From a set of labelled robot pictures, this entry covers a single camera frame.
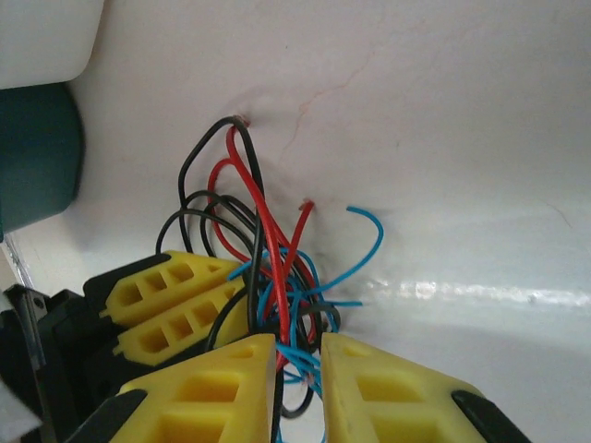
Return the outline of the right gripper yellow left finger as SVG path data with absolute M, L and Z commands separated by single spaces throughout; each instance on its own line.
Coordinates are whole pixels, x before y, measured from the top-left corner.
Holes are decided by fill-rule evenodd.
M 268 442 L 275 340 L 258 334 L 122 386 L 72 442 Z

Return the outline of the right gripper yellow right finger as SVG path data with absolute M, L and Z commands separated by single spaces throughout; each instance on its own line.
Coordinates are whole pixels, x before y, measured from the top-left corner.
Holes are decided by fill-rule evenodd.
M 330 442 L 526 442 L 478 389 L 347 337 L 322 338 L 321 379 Z

